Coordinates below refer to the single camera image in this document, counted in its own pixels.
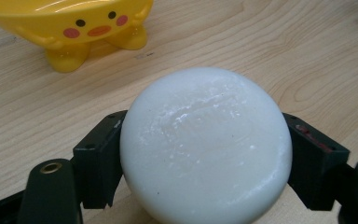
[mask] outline cartoon duck face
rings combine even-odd
[[[89,42],[132,26],[148,2],[0,0],[0,26],[38,45],[40,38],[54,38],[63,44]]]

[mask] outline wood grain surface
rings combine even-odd
[[[128,109],[152,81],[192,66],[252,79],[281,110],[351,150],[358,162],[358,0],[155,0],[143,49],[96,42],[85,64],[54,72],[44,51],[0,29],[0,199],[25,188],[41,161],[72,148],[104,116]],[[256,223],[337,223],[287,187]],[[85,223],[157,223],[122,179],[114,205]]]

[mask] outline duck eye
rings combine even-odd
[[[83,21],[83,20],[77,20],[77,21],[76,21],[76,25],[79,26],[79,27],[83,27],[83,26],[86,25],[86,22]]]
[[[109,14],[107,15],[107,17],[109,17],[109,19],[111,19],[111,20],[114,19],[115,16],[116,16],[116,12],[114,12],[114,11],[109,12]]]

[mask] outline pink cheek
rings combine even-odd
[[[80,36],[80,32],[75,28],[68,28],[63,31],[63,34],[68,38],[77,38]]]
[[[127,23],[128,19],[129,18],[127,16],[120,16],[116,21],[116,25],[117,26],[122,26],[122,25]]]

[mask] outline wooden table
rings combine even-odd
[[[86,63],[54,72],[44,51],[0,29],[0,199],[25,188],[41,161],[72,148],[104,116],[128,109],[148,84],[192,66],[252,79],[279,104],[351,150],[358,162],[358,0],[156,0],[143,49],[92,46]],[[337,223],[287,187],[256,223]],[[86,223],[157,223],[124,179],[114,206]]]

